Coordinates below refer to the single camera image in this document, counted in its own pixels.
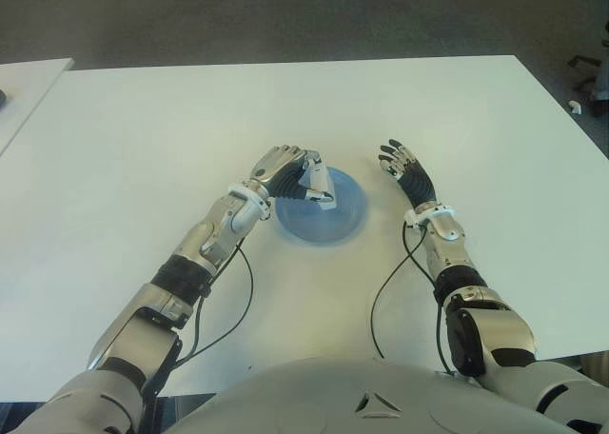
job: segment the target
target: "floor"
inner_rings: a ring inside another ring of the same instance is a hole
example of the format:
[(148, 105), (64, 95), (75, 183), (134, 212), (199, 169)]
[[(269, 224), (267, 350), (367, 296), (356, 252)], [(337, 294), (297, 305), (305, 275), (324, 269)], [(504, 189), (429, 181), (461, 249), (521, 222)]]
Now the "floor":
[[(0, 0), (0, 63), (78, 69), (516, 54), (557, 101), (594, 74), (609, 0)], [(609, 156), (609, 120), (574, 117)]]

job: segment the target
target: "robotic hand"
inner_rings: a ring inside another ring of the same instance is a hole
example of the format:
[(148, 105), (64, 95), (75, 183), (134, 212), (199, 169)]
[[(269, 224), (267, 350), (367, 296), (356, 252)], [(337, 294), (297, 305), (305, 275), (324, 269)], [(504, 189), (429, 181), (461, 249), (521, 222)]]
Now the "robotic hand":
[(165, 385), (182, 343), (181, 329), (214, 276), (270, 213), (271, 197), (330, 202), (325, 191), (299, 185), (321, 163), (316, 151), (272, 148), (250, 178), (229, 187), (110, 325), (91, 351), (88, 371), (61, 388), (17, 429), (18, 433), (137, 431), (145, 404)]
[(326, 191), (303, 187), (298, 181), (305, 171), (320, 164), (322, 158), (317, 151), (298, 147), (275, 147), (256, 163), (251, 179), (258, 182), (274, 198), (308, 199), (329, 203), (334, 198)]
[(398, 181), (412, 204), (406, 222), (426, 228), (427, 266), (446, 314), (453, 365), (505, 399), (579, 432), (609, 432), (609, 390), (570, 367), (536, 361), (533, 333), (476, 270), (454, 210), (437, 201), (415, 156), (398, 141), (389, 145), (381, 146), (386, 153), (379, 155), (381, 169)]

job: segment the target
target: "small white object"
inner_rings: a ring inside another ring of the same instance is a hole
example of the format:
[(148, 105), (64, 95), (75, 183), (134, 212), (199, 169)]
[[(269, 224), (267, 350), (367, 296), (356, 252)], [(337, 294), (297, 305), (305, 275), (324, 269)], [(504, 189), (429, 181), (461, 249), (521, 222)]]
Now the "small white object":
[(442, 204), (429, 208), (422, 213), (417, 213), (414, 208), (411, 208), (403, 215), (403, 220), (411, 227), (419, 227), (431, 217), (442, 215), (443, 213), (450, 213), (454, 216), (455, 210), (451, 206), (443, 206)]
[(334, 192), (334, 182), (327, 170), (325, 161), (322, 160), (316, 163), (311, 168), (311, 188), (319, 191), (326, 191), (332, 195), (333, 201), (329, 203), (318, 203), (322, 210), (331, 210), (336, 208), (336, 193)]
[(581, 104), (577, 101), (569, 101), (569, 107), (571, 108), (571, 113), (575, 113), (577, 115), (581, 115)]
[(256, 191), (254, 191), (253, 189), (249, 189), (248, 187), (245, 187), (240, 184), (232, 184), (228, 187), (228, 192), (237, 193), (243, 196), (251, 204), (259, 208), (263, 214), (260, 218), (261, 220), (268, 220), (268, 217), (270, 217), (270, 207), (268, 206), (266, 201), (261, 198), (258, 193), (256, 193)]

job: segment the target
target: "blue plate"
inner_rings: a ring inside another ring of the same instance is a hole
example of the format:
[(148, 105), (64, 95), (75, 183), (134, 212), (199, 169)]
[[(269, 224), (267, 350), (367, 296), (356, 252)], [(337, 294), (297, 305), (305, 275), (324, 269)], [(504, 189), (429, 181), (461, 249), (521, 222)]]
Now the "blue plate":
[[(275, 209), (281, 224), (292, 234), (314, 243), (329, 243), (344, 239), (362, 222), (366, 201), (362, 188), (349, 175), (328, 168), (334, 181), (336, 207), (323, 210), (312, 201), (277, 198)], [(309, 185), (306, 173), (301, 179)]]

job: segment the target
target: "white tabletop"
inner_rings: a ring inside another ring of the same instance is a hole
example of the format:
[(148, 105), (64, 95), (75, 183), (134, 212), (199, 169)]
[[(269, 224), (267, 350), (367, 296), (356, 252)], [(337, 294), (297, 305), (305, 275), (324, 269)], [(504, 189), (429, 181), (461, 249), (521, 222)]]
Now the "white tabletop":
[[(274, 216), (259, 223), (244, 246), (249, 314), (165, 394), (222, 390), (307, 357), (374, 355), (370, 306), (403, 256), (406, 200), (376, 159), (389, 137), (456, 209), (470, 255), (532, 327), (540, 358), (609, 348), (609, 163), (516, 58), (72, 71), (0, 158), (0, 400), (44, 400), (81, 371), (130, 296), (272, 145), (318, 149), (353, 176), (364, 226), (315, 247)], [(233, 325), (247, 290), (237, 258), (206, 301), (203, 344)], [(435, 313), (406, 265), (377, 310), (385, 355), (440, 368)], [(192, 322), (186, 349), (191, 333)]]
[(71, 64), (72, 60), (64, 58), (0, 65), (0, 89), (7, 95), (5, 105), (0, 108), (0, 154)]

